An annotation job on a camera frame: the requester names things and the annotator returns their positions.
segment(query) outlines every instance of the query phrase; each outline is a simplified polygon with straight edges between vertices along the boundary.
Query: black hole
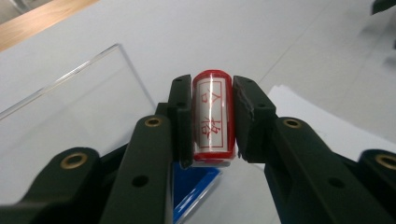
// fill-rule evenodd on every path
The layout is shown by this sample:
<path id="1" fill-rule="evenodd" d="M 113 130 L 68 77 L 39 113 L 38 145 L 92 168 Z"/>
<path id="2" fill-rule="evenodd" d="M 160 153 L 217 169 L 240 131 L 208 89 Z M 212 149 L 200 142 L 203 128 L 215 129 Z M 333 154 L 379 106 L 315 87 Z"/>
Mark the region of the black hole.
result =
<path id="1" fill-rule="evenodd" d="M 343 189 L 346 186 L 342 180 L 335 177 L 329 178 L 329 184 L 338 189 Z"/>
<path id="2" fill-rule="evenodd" d="M 148 176 L 146 176 L 146 175 L 140 175 L 140 176 L 135 177 L 135 178 L 132 180 L 132 185 L 133 185 L 134 187 L 137 187 L 137 188 L 142 188 L 142 187 L 144 187 L 145 185 L 147 185 L 148 182 L 149 182 L 149 177 L 148 177 Z"/>
<path id="3" fill-rule="evenodd" d="M 179 107 L 183 107 L 183 106 L 186 106 L 186 104 L 185 104 L 185 103 L 181 103 L 181 102 L 179 102 L 179 103 L 177 103 L 177 106 L 179 106 Z"/>
<path id="4" fill-rule="evenodd" d="M 159 123 L 160 123 L 160 121 L 158 119 L 151 119 L 151 120 L 148 121 L 148 124 L 151 124 L 151 125 L 156 125 L 156 124 L 159 124 Z"/>
<path id="5" fill-rule="evenodd" d="M 76 164 L 82 161 L 82 157 L 80 156 L 74 156 L 71 157 L 67 160 L 67 164 L 71 165 L 71 164 Z"/>
<path id="6" fill-rule="evenodd" d="M 382 160 L 384 163 L 387 163 L 388 165 L 396 166 L 396 159 L 382 158 L 381 160 Z"/>
<path id="7" fill-rule="evenodd" d="M 288 120 L 286 121 L 290 126 L 298 126 L 298 122 L 294 120 Z"/>

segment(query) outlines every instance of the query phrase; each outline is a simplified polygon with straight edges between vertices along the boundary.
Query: red cylinder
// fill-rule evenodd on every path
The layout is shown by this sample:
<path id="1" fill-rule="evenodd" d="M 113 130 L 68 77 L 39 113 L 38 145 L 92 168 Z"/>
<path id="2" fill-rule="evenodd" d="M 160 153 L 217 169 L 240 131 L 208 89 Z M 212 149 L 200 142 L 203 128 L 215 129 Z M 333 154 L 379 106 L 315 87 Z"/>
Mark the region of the red cylinder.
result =
<path id="1" fill-rule="evenodd" d="M 227 166 L 233 159 L 233 86 L 220 70 L 206 70 L 192 82 L 194 165 Z"/>

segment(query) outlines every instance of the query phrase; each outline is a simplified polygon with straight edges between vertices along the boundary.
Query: wooden board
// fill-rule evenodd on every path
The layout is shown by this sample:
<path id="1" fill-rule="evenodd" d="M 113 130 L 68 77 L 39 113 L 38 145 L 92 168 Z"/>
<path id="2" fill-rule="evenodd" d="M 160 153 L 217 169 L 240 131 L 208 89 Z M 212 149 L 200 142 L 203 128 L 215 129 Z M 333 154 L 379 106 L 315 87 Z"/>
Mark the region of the wooden board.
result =
<path id="1" fill-rule="evenodd" d="M 98 0 L 53 0 L 0 25 L 0 51 L 51 27 Z"/>

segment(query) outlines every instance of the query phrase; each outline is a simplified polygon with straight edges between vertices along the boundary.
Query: red drawing on label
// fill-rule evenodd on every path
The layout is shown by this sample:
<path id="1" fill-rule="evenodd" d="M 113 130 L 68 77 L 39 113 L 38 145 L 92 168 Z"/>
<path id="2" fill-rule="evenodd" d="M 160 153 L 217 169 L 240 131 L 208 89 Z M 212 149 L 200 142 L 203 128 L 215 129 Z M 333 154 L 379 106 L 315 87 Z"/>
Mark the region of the red drawing on label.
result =
<path id="1" fill-rule="evenodd" d="M 204 124 L 204 126 L 201 128 L 202 134 L 205 134 L 207 139 L 209 139 L 210 134 L 218 133 L 221 130 L 221 120 L 214 120 L 213 118 L 209 119 L 205 117 L 205 120 L 201 121 L 201 123 Z"/>
<path id="2" fill-rule="evenodd" d="M 201 95 L 201 100 L 202 100 L 202 102 L 204 103 L 204 104 L 206 104 L 207 103 L 207 94 L 209 93 L 211 93 L 211 95 L 210 95 L 210 104 L 213 104 L 213 103 L 215 103 L 215 101 L 217 101 L 218 99 L 220 99 L 221 98 L 221 94 L 220 95 L 217 95 L 217 94 L 215 94 L 213 91 L 210 91 L 210 90 L 207 90 L 208 92 L 206 92 L 206 93 L 204 93 L 204 94 L 202 94 Z"/>

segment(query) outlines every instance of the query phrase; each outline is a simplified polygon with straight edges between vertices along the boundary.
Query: blue object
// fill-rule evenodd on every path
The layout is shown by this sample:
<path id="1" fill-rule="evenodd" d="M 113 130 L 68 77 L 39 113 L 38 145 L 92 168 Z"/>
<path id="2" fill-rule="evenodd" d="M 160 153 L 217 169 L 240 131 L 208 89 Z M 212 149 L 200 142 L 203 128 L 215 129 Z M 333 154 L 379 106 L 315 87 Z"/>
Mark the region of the blue object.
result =
<path id="1" fill-rule="evenodd" d="M 182 170 L 174 163 L 174 223 L 181 221 L 214 185 L 220 170 L 191 167 Z"/>

